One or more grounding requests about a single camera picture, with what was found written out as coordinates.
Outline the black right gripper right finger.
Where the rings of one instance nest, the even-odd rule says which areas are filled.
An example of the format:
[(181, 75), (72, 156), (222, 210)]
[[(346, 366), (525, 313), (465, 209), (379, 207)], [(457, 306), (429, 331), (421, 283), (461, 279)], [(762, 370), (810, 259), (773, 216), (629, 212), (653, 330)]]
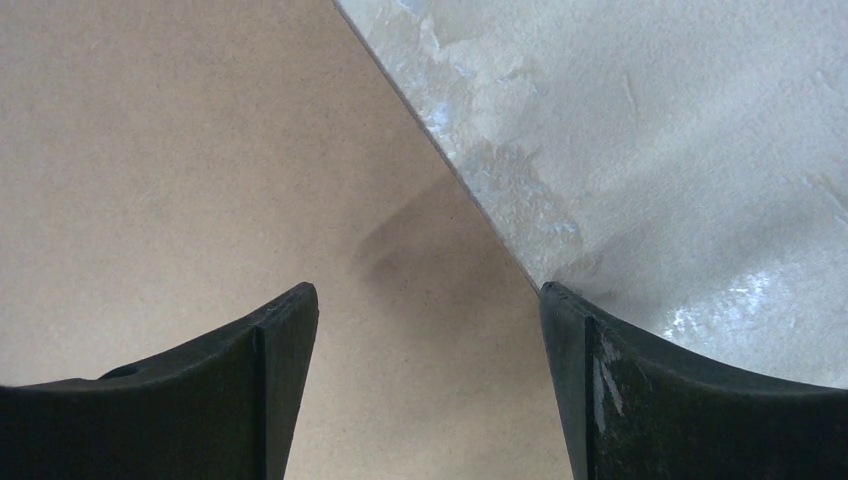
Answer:
[(682, 348), (556, 282), (540, 319), (577, 479), (843, 479), (847, 393)]

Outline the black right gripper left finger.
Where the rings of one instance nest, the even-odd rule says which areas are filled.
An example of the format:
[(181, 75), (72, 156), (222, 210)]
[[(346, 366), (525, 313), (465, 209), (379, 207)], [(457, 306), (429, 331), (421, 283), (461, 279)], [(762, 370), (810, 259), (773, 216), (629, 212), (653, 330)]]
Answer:
[(3, 387), (5, 479), (281, 479), (319, 318), (301, 283), (89, 380)]

